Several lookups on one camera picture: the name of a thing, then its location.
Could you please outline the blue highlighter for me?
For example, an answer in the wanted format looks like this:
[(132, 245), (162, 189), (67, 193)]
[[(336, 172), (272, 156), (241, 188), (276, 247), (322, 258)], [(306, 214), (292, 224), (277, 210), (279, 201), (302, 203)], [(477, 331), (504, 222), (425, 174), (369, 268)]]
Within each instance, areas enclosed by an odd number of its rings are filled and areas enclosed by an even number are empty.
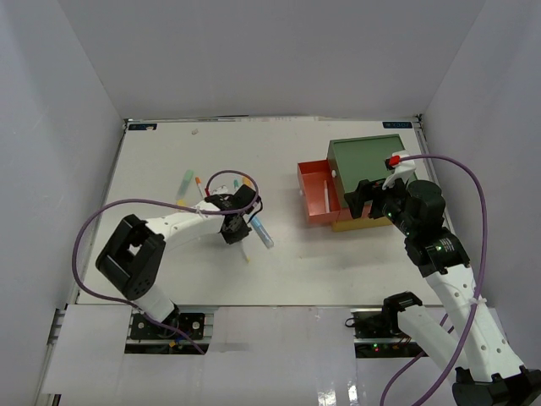
[(261, 223), (260, 219), (257, 216), (254, 216), (250, 224), (257, 235), (260, 237), (261, 241), (267, 249), (272, 249), (274, 247), (274, 241)]

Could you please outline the yellow cap pen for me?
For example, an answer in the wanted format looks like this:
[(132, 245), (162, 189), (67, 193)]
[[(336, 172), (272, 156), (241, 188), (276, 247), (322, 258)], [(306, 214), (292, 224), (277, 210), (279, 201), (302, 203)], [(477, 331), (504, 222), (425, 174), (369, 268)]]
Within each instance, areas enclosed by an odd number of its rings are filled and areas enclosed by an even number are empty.
[(246, 251), (246, 249), (244, 248), (244, 245), (243, 245), (242, 242), (239, 243), (239, 248), (240, 248), (240, 251), (241, 251), (241, 254), (242, 254), (243, 259), (244, 259), (247, 263), (249, 263), (249, 262), (250, 262), (250, 258), (249, 258), (249, 256), (248, 256), (247, 251)]

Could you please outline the pink cap white pen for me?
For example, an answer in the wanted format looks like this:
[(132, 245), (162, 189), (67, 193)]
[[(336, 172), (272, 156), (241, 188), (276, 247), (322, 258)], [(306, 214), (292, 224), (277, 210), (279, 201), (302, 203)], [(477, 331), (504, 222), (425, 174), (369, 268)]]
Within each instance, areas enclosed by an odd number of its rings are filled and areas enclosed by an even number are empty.
[(330, 213), (331, 206), (330, 206), (329, 188), (328, 188), (328, 183), (326, 180), (324, 180), (324, 202), (325, 202), (325, 212)]

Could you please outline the red drawer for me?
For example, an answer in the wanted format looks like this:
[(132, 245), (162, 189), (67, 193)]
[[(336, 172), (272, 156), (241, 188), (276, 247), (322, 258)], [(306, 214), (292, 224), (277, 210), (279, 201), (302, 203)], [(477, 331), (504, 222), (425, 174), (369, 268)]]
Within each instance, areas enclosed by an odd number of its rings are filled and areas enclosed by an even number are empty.
[[(324, 180), (328, 183), (331, 212), (325, 212)], [(330, 226), (338, 220), (341, 204), (327, 160), (299, 162), (298, 182), (302, 192), (307, 223), (310, 226)]]

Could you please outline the orange cap pen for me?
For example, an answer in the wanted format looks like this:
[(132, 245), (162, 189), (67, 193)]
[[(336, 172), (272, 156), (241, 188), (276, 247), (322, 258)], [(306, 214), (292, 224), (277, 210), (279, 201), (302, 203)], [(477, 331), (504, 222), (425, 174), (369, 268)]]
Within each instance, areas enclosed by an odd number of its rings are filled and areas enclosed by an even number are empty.
[(205, 197), (205, 192), (203, 190), (201, 181), (200, 181), (199, 177), (197, 177), (197, 176), (195, 177), (195, 183), (196, 183), (196, 186), (198, 188), (198, 191), (199, 191), (200, 195), (204, 198)]

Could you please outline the green highlighter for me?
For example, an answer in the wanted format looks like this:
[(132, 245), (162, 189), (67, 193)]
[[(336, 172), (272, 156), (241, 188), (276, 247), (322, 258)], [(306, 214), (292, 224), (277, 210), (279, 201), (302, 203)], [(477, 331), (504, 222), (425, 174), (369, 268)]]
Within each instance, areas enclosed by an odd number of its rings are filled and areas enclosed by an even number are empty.
[(187, 194), (188, 188), (191, 185), (193, 177), (194, 177), (194, 171), (191, 170), (191, 169), (188, 169), (184, 173), (183, 179), (181, 181), (181, 184), (180, 184), (180, 186), (178, 188), (178, 192), (176, 194), (176, 199), (177, 200), (182, 200), (185, 197), (185, 195)]

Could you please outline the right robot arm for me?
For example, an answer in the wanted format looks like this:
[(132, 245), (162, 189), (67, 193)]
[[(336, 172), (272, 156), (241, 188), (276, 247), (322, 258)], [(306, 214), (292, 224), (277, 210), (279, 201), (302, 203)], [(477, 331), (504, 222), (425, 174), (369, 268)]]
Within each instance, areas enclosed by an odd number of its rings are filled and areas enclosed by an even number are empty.
[(415, 294), (385, 298), (383, 330), (407, 334), (441, 368), (454, 372), (458, 405), (530, 405), (540, 395), (540, 372), (528, 369), (500, 331), (488, 306), (474, 295), (476, 282), (459, 238), (444, 227), (445, 200), (437, 184), (415, 180), (393, 186), (362, 180), (345, 194), (353, 218), (365, 204), (369, 218), (385, 217), (405, 236), (408, 258), (445, 308), (456, 335), (434, 321)]

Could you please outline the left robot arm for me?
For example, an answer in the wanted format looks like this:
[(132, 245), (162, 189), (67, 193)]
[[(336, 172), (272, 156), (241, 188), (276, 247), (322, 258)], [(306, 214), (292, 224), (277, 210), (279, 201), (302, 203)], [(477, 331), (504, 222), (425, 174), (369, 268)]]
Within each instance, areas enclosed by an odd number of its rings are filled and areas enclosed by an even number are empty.
[(194, 211), (177, 211), (164, 217), (124, 217), (96, 259), (97, 270), (128, 301), (150, 317), (150, 328), (159, 337), (178, 329), (178, 307), (156, 286), (157, 273), (167, 248), (205, 235), (220, 234), (226, 244), (249, 236), (244, 216), (260, 198), (249, 186), (234, 194), (205, 197)]

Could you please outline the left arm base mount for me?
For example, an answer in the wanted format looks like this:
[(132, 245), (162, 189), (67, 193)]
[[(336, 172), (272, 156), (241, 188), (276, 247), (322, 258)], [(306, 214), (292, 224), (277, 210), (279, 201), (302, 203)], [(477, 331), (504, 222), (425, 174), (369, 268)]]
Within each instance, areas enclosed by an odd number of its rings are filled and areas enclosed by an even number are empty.
[[(194, 341), (200, 341), (205, 336), (205, 314), (195, 312), (180, 313), (173, 326)], [(135, 313), (132, 316), (128, 338), (137, 343), (166, 340), (175, 343), (187, 342), (186, 338), (181, 334), (151, 323), (140, 313)]]

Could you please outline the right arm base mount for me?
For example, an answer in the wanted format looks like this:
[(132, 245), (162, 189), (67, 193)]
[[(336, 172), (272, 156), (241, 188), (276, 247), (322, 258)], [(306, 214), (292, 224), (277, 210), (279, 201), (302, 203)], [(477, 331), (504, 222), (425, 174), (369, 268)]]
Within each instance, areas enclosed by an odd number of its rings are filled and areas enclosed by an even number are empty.
[(392, 332), (380, 311), (353, 312), (344, 326), (352, 330), (357, 359), (413, 358), (422, 351), (409, 336)]

